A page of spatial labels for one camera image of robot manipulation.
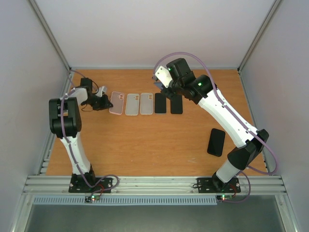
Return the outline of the pink phone case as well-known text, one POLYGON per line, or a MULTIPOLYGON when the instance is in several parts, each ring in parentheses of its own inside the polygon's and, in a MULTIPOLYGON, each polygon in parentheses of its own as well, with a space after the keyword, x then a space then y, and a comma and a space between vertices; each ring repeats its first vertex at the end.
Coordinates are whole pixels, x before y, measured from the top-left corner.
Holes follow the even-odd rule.
POLYGON ((111 114, 121 115, 124 106, 124 93, 113 91, 111 94, 112 107, 109 109, 111 114))

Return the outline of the phone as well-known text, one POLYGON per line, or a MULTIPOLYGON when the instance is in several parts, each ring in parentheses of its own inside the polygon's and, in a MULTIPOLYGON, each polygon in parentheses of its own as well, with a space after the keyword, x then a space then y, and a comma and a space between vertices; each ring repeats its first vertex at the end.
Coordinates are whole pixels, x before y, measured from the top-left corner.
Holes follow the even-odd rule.
POLYGON ((223 130, 213 128, 209 138, 207 153, 220 157, 223 153, 224 142, 225 132, 223 130))
POLYGON ((170 101, 170 112, 171 112, 171 114, 182 114, 183 113, 183 100, 182 100, 182 96, 176 95, 170 101))
POLYGON ((161 82, 154 82, 154 85, 162 90, 165 86, 161 82))

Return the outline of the black smartphone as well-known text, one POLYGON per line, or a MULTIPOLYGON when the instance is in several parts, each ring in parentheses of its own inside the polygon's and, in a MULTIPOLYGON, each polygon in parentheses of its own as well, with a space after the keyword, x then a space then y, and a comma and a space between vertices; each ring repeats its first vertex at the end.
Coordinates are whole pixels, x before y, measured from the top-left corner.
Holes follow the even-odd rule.
POLYGON ((156 114, 165 114, 167 112, 166 97, 161 93, 154 95, 154 112, 156 114))

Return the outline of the white phone case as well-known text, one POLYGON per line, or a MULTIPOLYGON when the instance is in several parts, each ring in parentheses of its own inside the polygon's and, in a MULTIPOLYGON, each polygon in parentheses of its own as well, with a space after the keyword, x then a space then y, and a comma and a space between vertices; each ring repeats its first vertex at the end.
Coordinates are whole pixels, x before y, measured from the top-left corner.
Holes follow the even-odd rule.
POLYGON ((140 95, 140 114, 152 115, 154 111, 154 97, 152 93, 141 93, 140 95))
POLYGON ((129 93, 126 97, 126 116, 137 116, 139 113, 140 95, 137 93, 129 93))

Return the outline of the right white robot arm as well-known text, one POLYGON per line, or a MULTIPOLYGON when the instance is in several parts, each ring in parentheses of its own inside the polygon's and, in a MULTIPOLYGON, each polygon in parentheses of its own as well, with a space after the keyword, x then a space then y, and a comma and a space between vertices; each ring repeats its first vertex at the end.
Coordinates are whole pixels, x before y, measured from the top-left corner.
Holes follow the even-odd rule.
POLYGON ((225 191, 231 179, 246 169, 261 153, 269 133, 258 130, 248 123, 224 99, 221 91, 209 75, 195 77, 184 58, 178 58, 160 66, 155 71, 156 78, 162 83, 161 92, 169 99, 182 95, 207 111, 228 133, 236 146, 227 160, 213 174, 212 186, 217 192, 225 191))

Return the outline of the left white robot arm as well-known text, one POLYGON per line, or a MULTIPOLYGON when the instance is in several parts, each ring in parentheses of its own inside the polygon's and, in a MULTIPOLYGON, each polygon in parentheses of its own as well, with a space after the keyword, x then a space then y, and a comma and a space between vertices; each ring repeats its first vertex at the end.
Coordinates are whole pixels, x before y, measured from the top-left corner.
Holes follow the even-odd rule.
POLYGON ((83 77, 63 97, 49 100, 49 126, 52 134, 63 143, 72 165, 70 193, 110 193, 114 175, 98 178, 86 157, 81 140, 82 119, 80 106, 89 105, 95 111, 110 109, 113 104, 106 95, 105 86, 97 87, 91 79, 83 77))

